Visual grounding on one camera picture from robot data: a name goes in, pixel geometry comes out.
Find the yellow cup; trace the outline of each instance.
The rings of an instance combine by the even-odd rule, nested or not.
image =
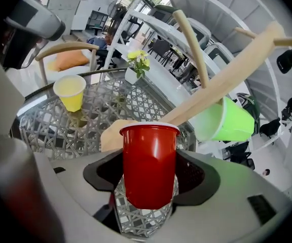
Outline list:
[[[81,109],[83,90],[86,81],[79,75],[66,75],[54,83],[54,92],[66,107],[67,111],[75,112]]]

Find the green leaves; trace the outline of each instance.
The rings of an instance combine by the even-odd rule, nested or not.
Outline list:
[[[130,58],[128,60],[128,63],[133,65],[137,78],[140,78],[141,76],[145,77],[145,71],[149,71],[150,69],[149,67],[150,61],[149,59],[146,59],[145,57],[143,59],[140,58],[139,60],[138,58],[135,58],[135,59]]]

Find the green cup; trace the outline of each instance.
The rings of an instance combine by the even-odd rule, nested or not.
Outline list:
[[[199,141],[245,141],[254,132],[254,119],[231,99],[224,97],[196,115],[195,134]]]

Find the orange cushion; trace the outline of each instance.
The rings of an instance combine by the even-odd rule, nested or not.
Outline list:
[[[83,55],[81,50],[65,51],[57,54],[54,67],[56,71],[63,71],[89,62],[89,59]]]

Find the wooden chair armrest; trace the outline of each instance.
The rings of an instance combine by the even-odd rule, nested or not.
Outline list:
[[[82,42],[67,42],[67,43],[61,43],[57,44],[44,52],[40,53],[38,56],[36,56],[35,60],[40,61],[43,58],[54,55],[60,52],[64,51],[73,51],[73,50],[98,50],[99,46],[92,45],[89,43],[82,43]]]

